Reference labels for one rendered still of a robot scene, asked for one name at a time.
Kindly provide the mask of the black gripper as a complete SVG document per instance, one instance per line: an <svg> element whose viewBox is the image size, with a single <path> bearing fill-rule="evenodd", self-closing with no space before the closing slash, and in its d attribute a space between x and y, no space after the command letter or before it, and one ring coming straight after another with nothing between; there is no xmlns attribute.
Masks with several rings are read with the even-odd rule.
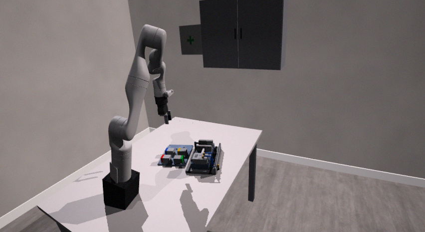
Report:
<svg viewBox="0 0 425 232"><path fill-rule="evenodd" d="M172 120L171 111L168 110L167 106L167 97L170 97L173 93L173 90L166 91L166 87L162 89L154 89L154 98L158 107L158 115L164 116L165 124L169 124L169 120Z"/></svg>

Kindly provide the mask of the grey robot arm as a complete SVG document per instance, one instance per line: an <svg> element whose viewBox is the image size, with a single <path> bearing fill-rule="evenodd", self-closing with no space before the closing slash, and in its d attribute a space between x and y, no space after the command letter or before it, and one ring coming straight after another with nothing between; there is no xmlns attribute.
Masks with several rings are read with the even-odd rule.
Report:
<svg viewBox="0 0 425 232"><path fill-rule="evenodd" d="M144 25L139 36L134 60L128 74L125 91L129 103L128 119L115 116L108 128L111 147L110 177L115 183L126 182L131 178L132 143L142 103L150 81L149 74L160 74L153 79L154 89L165 88L166 65L163 62L167 34L163 29ZM149 54L148 66L145 60L145 47L154 48Z"/></svg>

